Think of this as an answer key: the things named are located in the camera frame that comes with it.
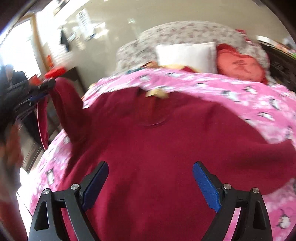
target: bed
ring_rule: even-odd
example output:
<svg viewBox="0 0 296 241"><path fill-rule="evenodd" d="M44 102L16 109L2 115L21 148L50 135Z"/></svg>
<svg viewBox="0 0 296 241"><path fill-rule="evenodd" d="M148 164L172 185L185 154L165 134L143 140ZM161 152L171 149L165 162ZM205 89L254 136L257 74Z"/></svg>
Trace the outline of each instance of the bed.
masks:
<svg viewBox="0 0 296 241"><path fill-rule="evenodd" d="M125 74L126 71L137 69L149 61L156 61L155 47L158 44L206 42L229 44L240 53L253 56L263 67L270 86L223 75L193 74L182 70L142 69ZM272 83L269 67L268 56L261 46L247 42L243 35L227 26L204 21L166 23L144 31L139 39L118 50L115 74L99 80L89 88L83 98L84 107L87 108L102 93L109 91L134 86L145 90L162 87L166 92L182 91L219 102L255 127L269 143L278 143L288 138L296 146L293 133L296 128L296 96L284 86ZM159 76L170 75L173 81L172 78L167 81L152 81L148 77L151 72ZM30 193L24 202L32 214L42 190L47 187L52 191L58 189L70 152L70 140L66 133L61 131L42 156L34 179L24 187ZM264 200L270 215L274 240L284 241L296 224L295 179L291 179L276 192L264 196ZM236 211L234 214L234 223L238 213L239 211ZM231 239L231 228L229 232L225 240Z"/></svg>

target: red heart-shaped pillow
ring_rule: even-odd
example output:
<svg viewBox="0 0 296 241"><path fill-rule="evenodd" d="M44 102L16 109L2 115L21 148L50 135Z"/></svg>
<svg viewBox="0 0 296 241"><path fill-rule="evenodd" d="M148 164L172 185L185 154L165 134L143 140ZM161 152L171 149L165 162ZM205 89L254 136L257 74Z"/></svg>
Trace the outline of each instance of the red heart-shaped pillow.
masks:
<svg viewBox="0 0 296 241"><path fill-rule="evenodd" d="M219 74L232 78L267 84L265 70L257 60L227 44L217 47L217 69Z"/></svg>

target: floral headboard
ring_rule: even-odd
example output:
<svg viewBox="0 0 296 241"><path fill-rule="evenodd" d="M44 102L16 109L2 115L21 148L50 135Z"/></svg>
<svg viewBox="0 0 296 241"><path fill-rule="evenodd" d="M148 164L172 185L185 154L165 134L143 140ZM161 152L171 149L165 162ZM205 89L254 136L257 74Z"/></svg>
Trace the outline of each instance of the floral headboard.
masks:
<svg viewBox="0 0 296 241"><path fill-rule="evenodd" d="M247 43L239 32L230 27L206 21L179 21L148 29L142 32L137 40L119 48L116 55L116 72L157 60L155 47L159 44L207 42L229 44L240 53L255 57L263 68L269 69L266 52L259 45Z"/></svg>

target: silver bolt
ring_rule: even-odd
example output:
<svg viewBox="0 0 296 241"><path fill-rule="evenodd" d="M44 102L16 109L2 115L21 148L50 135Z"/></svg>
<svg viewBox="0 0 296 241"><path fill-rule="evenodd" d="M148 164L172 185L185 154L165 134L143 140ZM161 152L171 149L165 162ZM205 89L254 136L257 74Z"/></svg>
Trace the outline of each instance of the silver bolt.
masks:
<svg viewBox="0 0 296 241"><path fill-rule="evenodd" d="M259 193L259 189L258 188L253 188L253 192L254 193Z"/></svg>
<svg viewBox="0 0 296 241"><path fill-rule="evenodd" d="M223 187L224 187L226 190L231 189L231 185L228 184L228 183L225 183L225 184L223 185Z"/></svg>
<svg viewBox="0 0 296 241"><path fill-rule="evenodd" d="M72 189L72 190L76 190L77 188L79 188L79 185L78 185L78 184L73 184L73 185L71 186L71 189Z"/></svg>
<svg viewBox="0 0 296 241"><path fill-rule="evenodd" d="M49 191L50 191L50 189L49 188L46 188L46 189L43 190L43 194L48 194Z"/></svg>

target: beige wall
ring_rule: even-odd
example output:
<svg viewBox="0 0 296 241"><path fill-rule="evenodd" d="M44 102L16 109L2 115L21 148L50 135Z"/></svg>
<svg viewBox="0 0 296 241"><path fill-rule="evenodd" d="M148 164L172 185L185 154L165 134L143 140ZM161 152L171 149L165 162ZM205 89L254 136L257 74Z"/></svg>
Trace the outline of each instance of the beige wall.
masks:
<svg viewBox="0 0 296 241"><path fill-rule="evenodd" d="M48 40L46 36L43 36L43 39L48 42L48 46L45 47L47 51L52 52L58 64L63 64L67 68L78 66L86 86L114 71L115 54L120 46L136 39L142 31L159 24L180 20L206 20L245 29L251 38L263 35L281 41L288 35L285 27L267 7L259 7L252 0L84 0L84 2L86 3L76 11L63 13L66 16L65 22L59 16L60 19L57 21L60 25L64 24L67 36L69 37L73 28L78 25L76 15L84 8L89 12L93 23L106 23L105 29L109 30L107 35L90 41L84 41L84 38L80 37L71 42L72 51L69 53L65 53L63 47L58 46L59 38L55 34L48 36Z"/></svg>

